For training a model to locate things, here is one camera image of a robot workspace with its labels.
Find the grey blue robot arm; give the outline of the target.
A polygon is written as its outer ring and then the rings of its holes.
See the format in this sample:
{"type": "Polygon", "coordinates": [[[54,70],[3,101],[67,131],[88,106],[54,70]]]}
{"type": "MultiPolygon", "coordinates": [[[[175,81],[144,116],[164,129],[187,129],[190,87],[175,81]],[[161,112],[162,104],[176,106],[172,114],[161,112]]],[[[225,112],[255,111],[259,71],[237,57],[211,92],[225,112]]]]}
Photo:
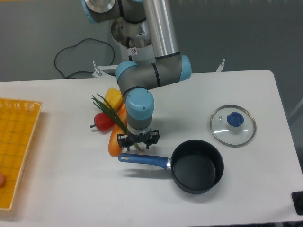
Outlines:
{"type": "Polygon", "coordinates": [[[115,76],[127,111],[127,130],[116,141],[122,148],[156,144],[151,130],[154,99],[151,89],[190,78],[192,68],[181,55],[168,0],[84,0],[92,23],[112,20],[111,34],[125,48],[115,76]]]}

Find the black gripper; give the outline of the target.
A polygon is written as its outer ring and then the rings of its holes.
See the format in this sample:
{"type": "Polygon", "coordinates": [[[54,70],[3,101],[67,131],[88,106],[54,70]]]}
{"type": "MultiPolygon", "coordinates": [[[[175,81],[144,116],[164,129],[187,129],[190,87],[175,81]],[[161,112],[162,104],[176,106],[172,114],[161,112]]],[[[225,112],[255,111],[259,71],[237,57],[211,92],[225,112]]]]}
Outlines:
{"type": "Polygon", "coordinates": [[[117,142],[120,148],[126,148],[130,151],[130,145],[135,143],[144,143],[146,149],[149,149],[151,145],[157,144],[160,139],[159,130],[148,131],[146,134],[140,133],[139,135],[134,135],[128,132],[127,135],[117,134],[117,142]]]}

